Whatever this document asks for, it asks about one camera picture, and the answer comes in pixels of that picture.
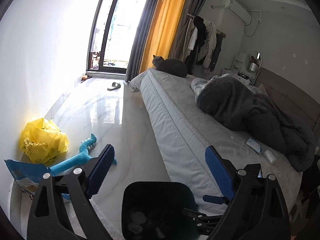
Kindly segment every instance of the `round mirror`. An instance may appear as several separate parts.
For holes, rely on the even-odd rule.
[[[256,72],[262,65],[262,56],[256,49],[251,49],[245,58],[244,66],[248,72]]]

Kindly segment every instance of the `blue package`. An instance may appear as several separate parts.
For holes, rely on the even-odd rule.
[[[246,142],[246,145],[250,147],[252,150],[254,150],[257,154],[260,154],[262,152],[262,148],[259,143],[257,143],[252,138],[249,138]]]
[[[5,160],[12,177],[18,185],[31,194],[35,194],[43,174],[49,172],[53,174],[50,168],[44,164],[22,163],[14,160]],[[62,194],[67,201],[70,200],[69,194]]]

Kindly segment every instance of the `cat's head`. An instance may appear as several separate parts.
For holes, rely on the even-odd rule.
[[[163,57],[153,55],[152,63],[155,67],[159,66],[162,62],[164,62]]]

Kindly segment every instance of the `gray cat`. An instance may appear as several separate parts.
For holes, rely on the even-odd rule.
[[[177,58],[168,58],[164,60],[161,56],[153,55],[152,60],[156,70],[163,71],[178,77],[186,77],[188,74],[187,66]]]

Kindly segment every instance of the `metal screw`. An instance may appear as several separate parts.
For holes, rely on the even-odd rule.
[[[273,175],[273,174],[270,174],[270,175],[269,175],[269,179],[271,179],[271,180],[276,180],[276,176]]]
[[[51,176],[51,174],[47,172],[47,173],[43,174],[42,178],[48,179],[48,178],[50,178],[50,176]]]
[[[73,170],[73,173],[76,174],[76,175],[80,174],[81,172],[82,172],[82,169],[81,169],[81,168],[75,168],[75,169]]]
[[[238,171],[238,174],[239,174],[240,176],[245,176],[245,175],[247,174],[247,172],[246,172],[245,170],[239,170],[239,171]]]

